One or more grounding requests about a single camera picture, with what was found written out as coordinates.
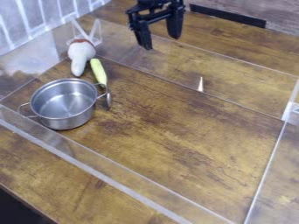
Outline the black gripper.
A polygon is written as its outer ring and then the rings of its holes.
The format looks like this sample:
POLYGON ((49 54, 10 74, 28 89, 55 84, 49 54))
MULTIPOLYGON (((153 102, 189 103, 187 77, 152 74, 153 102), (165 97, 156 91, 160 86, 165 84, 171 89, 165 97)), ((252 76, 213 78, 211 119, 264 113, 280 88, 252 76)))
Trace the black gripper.
POLYGON ((149 24, 160 20, 165 20, 168 35, 180 38, 184 8, 183 0, 136 0, 136 5, 125 11, 128 27, 135 32, 137 44, 145 50, 152 49, 149 24))

